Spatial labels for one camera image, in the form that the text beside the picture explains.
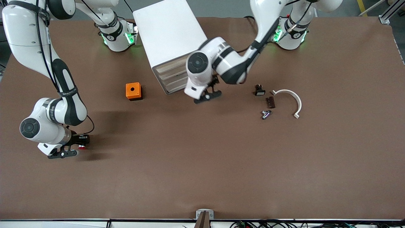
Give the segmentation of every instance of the metal bracket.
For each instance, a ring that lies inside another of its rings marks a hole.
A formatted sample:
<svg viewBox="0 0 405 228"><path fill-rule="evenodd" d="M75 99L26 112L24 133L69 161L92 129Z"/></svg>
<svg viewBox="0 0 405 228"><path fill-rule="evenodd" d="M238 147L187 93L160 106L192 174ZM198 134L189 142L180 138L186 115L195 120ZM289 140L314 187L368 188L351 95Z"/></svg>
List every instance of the metal bracket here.
<svg viewBox="0 0 405 228"><path fill-rule="evenodd" d="M199 209L196 211L196 225L194 228L210 228L210 220L214 219L214 211L210 209Z"/></svg>
<svg viewBox="0 0 405 228"><path fill-rule="evenodd" d="M380 20L381 24L390 24L390 20L387 19L386 21L383 21L381 15L378 15L378 19Z"/></svg>
<svg viewBox="0 0 405 228"><path fill-rule="evenodd" d="M208 218L209 220L213 220L214 219L214 210L211 209L198 209L196 211L196 219L198 220L198 217L200 217L200 215L202 215L202 212L207 211L208 212Z"/></svg>

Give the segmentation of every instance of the black strap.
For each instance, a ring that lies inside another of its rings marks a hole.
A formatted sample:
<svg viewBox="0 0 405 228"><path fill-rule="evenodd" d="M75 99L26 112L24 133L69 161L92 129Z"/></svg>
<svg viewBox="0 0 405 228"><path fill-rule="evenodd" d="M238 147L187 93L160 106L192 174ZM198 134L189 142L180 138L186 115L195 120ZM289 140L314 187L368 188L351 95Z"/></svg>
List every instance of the black strap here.
<svg viewBox="0 0 405 228"><path fill-rule="evenodd" d="M227 55L229 55L229 53L231 53L231 52L233 52L233 51L234 51L234 49L233 49L231 46L229 46L227 49L225 49L225 51L223 51L223 52L220 54L220 56L218 56L218 57L215 59L214 63L212 64L212 68L213 68L213 69L216 69L216 68L218 67L218 65L221 63L221 61L222 61Z"/></svg>
<svg viewBox="0 0 405 228"><path fill-rule="evenodd" d="M27 10L30 10L34 13L38 13L39 17L45 22L45 26L49 26L49 22L51 21L51 16L49 15L49 13L44 10L41 7L38 7L34 4L31 3L27 3L27 2L21 2L21 1L11 1L8 3L8 5L16 5L16 6L20 6L23 7Z"/></svg>
<svg viewBox="0 0 405 228"><path fill-rule="evenodd" d="M60 97L71 97L75 94L77 94L79 90L77 89L77 86L75 86L73 89L66 91L66 92L58 92Z"/></svg>
<svg viewBox="0 0 405 228"><path fill-rule="evenodd" d="M257 42L256 40L254 40L250 46L254 47L259 53L262 53L262 50L263 50L263 48L264 48L264 46L261 45L261 44L260 44L259 42Z"/></svg>
<svg viewBox="0 0 405 228"><path fill-rule="evenodd" d="M101 32L101 34L103 34L104 38L106 38L107 40L115 41L117 39L117 37L121 34L122 29L123 29L122 23L119 22L119 27L115 32L110 33L110 34Z"/></svg>
<svg viewBox="0 0 405 228"><path fill-rule="evenodd" d="M108 25L99 25L96 23L94 23L94 24L96 24L97 27L99 27L99 28L111 28L111 27L114 27L117 24L117 22L118 22L118 17L117 17L117 14L114 12L114 20L111 23L109 23Z"/></svg>
<svg viewBox="0 0 405 228"><path fill-rule="evenodd" d="M291 23L292 25L296 24L296 23L291 19L291 16L288 18L288 20L290 21L290 23ZM304 28L307 28L307 27L309 26L309 24L310 24L310 22L309 22L308 24L306 24L306 25L299 25L299 24L297 24L296 28L304 29ZM286 28L287 28L287 29L290 28L290 26L288 25L287 21L286 21Z"/></svg>
<svg viewBox="0 0 405 228"><path fill-rule="evenodd" d="M291 24L295 24L295 22L291 19L291 17L288 19L288 21L289 21ZM286 31L290 28L290 26L288 25L288 21L286 21L286 22L284 23L284 28L286 29ZM300 28L300 29L303 29L303 30L301 30L301 31L294 31L294 30L291 31L291 32L290 32L291 38L293 38L293 39L299 39L302 35L305 34L305 32L307 31L306 28L309 26L309 24L310 24L310 22L309 22L308 24L306 24L306 25L297 25L296 28Z"/></svg>

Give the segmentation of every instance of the brown rectangular part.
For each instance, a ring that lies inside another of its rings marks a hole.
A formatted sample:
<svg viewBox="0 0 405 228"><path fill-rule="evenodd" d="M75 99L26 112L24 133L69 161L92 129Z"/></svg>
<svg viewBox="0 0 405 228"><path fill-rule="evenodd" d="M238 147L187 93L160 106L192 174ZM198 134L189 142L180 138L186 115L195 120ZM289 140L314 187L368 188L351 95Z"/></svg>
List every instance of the brown rectangular part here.
<svg viewBox="0 0 405 228"><path fill-rule="evenodd" d="M235 50L257 33L243 18L198 21ZM268 44L248 83L221 82L222 97L195 105L182 91L165 95L141 45L115 53L92 21L52 21L96 128L88 150L47 159L19 124L58 95L11 57L0 83L0 219L188 218L200 208L218 219L403 219L405 77L392 29L377 17L316 17L310 29L298 50ZM128 82L147 99L128 102ZM279 94L263 121L256 82L296 92L301 117Z"/></svg>
<svg viewBox="0 0 405 228"><path fill-rule="evenodd" d="M266 101L267 101L267 105L269 106L269 108L276 107L276 104L274 103L274 97L267 97Z"/></svg>

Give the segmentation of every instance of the gray floor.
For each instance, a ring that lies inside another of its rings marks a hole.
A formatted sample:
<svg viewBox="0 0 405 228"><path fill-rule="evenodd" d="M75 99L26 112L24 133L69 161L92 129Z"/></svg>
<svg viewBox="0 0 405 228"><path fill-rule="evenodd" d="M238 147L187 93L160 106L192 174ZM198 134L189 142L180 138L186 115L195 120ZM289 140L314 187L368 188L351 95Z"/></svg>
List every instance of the gray floor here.
<svg viewBox="0 0 405 228"><path fill-rule="evenodd" d="M154 4L161 0L127 0L132 10L137 10L145 6ZM363 0L365 7L370 7L377 0ZM197 17L244 17L252 15L249 7L249 0L187 0L191 9ZM373 9L368 15L378 16L388 5L381 4ZM123 0L113 9L116 13L124 18L132 18L132 13ZM282 15L286 15L291 11L290 7L283 10ZM324 13L319 11L319 17L354 17L360 14L360 9L356 0L343 0L342 5L332 13ZM89 20L89 17L77 11L73 20ZM392 17L391 26L394 30L394 36L402 53L405 53L405 17L401 18L398 15ZM4 31L0 29L0 41L6 40ZM10 56L10 49L7 42L0 42L0 64L6 66Z"/></svg>

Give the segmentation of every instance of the small black electronic component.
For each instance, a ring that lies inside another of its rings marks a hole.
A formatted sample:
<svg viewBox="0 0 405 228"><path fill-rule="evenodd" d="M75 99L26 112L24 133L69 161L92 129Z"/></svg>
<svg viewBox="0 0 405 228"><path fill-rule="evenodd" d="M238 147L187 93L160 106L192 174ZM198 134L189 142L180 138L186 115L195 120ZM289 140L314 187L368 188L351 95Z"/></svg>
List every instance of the small black electronic component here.
<svg viewBox="0 0 405 228"><path fill-rule="evenodd" d="M256 85L256 91L254 92L255 96L263 96L266 93L264 89L262 89L262 85L257 84Z"/></svg>

